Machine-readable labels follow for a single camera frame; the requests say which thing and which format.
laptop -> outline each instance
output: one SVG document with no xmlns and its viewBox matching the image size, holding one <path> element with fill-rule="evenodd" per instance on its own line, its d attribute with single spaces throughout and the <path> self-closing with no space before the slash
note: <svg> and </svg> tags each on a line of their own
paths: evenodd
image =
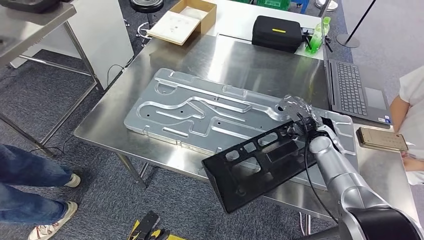
<svg viewBox="0 0 424 240">
<path fill-rule="evenodd" d="M 321 18 L 322 50 L 331 110 L 392 125 L 384 88 L 378 83 L 381 79 L 378 72 L 366 66 L 328 59 L 323 17 Z"/>
</svg>

white table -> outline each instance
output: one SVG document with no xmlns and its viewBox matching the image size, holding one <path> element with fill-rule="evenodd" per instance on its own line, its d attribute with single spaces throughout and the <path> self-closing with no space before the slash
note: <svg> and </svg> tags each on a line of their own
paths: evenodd
<svg viewBox="0 0 424 240">
<path fill-rule="evenodd" d="M 267 16 L 298 22 L 301 27 L 314 29 L 321 22 L 321 18 L 295 12 L 282 11 L 262 6 L 240 3 L 231 0 L 205 0 L 217 5 L 216 23 L 207 32 L 216 37 L 225 35 L 244 41 L 252 41 L 252 28 L 258 16 Z M 306 55 L 305 43 L 295 52 L 297 55 L 323 60 L 323 50 L 314 56 Z"/>
</svg>

yellow label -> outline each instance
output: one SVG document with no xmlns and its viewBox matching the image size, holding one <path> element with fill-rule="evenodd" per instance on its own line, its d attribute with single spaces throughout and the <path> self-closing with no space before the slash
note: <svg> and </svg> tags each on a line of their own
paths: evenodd
<svg viewBox="0 0 424 240">
<path fill-rule="evenodd" d="M 132 236 L 134 230 L 136 230 L 136 228 L 137 228 L 138 225 L 140 225 L 140 221 L 139 220 L 136 220 L 135 223 L 134 223 L 134 226 L 132 227 L 131 233 L 129 234 L 129 237 L 127 238 L 127 240 L 134 240 L 134 239 L 137 239 L 139 237 L 140 233 L 137 233 L 136 235 Z"/>
<path fill-rule="evenodd" d="M 279 33 L 283 33 L 283 34 L 285 34 L 286 33 L 286 31 L 284 31 L 284 30 L 280 30 L 280 29 L 275 29 L 275 28 L 273 28 L 272 29 L 274 32 L 279 32 Z"/>
</svg>

floor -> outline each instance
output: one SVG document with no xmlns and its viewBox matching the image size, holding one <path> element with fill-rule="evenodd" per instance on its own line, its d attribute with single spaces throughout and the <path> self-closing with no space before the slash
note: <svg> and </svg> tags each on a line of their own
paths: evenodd
<svg viewBox="0 0 424 240">
<path fill-rule="evenodd" d="M 142 47 L 140 39 L 135 37 L 135 29 L 147 21 L 146 16 L 134 12 L 127 0 L 119 2 L 124 17 L 131 24 L 128 34 L 134 52 L 138 53 Z M 164 10 L 155 18 L 160 18 L 175 2 L 166 0 Z M 292 5 L 290 10 L 300 11 L 295 6 Z M 313 3 L 307 14 L 318 14 Z M 330 15 L 334 30 L 346 32 L 343 7 Z M 350 50 L 334 47 L 339 49 L 335 58 L 352 61 Z M 41 51 L 36 56 L 70 67 L 85 68 L 80 60 L 52 52 Z M 33 62 L 27 62 L 19 69 L 4 66 L 0 68 L 0 109 L 40 139 L 90 84 L 91 79 L 87 76 Z M 225 214 L 208 183 L 149 167 L 145 175 L 148 188 L 141 190 L 113 152 L 88 145 L 75 137 L 63 145 L 101 97 L 101 93 L 93 91 L 47 144 L 48 147 L 63 147 L 65 154 L 58 152 L 53 161 L 73 168 L 81 176 L 81 185 L 76 189 L 18 187 L 47 198 L 79 204 L 76 215 L 52 239 L 125 239 L 134 220 L 150 210 L 160 215 L 161 227 L 191 240 L 289 240 L 302 235 L 298 226 L 299 214 L 291 209 L 258 199 L 233 214 Z M 34 149 L 2 122 L 0 133 L 2 144 L 28 151 Z M 142 162 L 132 161 L 136 168 L 141 168 Z M 333 225 L 313 218 L 312 232 Z M 0 239 L 24 240 L 32 227 L 0 223 Z"/>
<path fill-rule="evenodd" d="M 344 1 L 346 26 L 351 32 L 372 0 Z M 388 102 L 399 94 L 399 78 L 424 65 L 424 1 L 376 1 L 355 33 L 360 47 L 353 62 L 380 70 Z M 411 187 L 420 222 L 424 221 L 424 186 Z"/>
</svg>

aluminum plate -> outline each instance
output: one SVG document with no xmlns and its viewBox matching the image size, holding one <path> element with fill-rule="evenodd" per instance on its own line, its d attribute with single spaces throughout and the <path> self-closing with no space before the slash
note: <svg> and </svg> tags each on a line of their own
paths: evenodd
<svg viewBox="0 0 424 240">
<path fill-rule="evenodd" d="M 287 122 L 281 98 L 161 68 L 124 120 L 125 126 L 151 138 L 213 155 Z M 358 160 L 349 116 L 313 108 L 331 119 L 355 169 Z M 309 171 L 315 187 L 326 186 L 318 166 Z M 302 172 L 292 181 L 309 184 Z"/>
</svg>

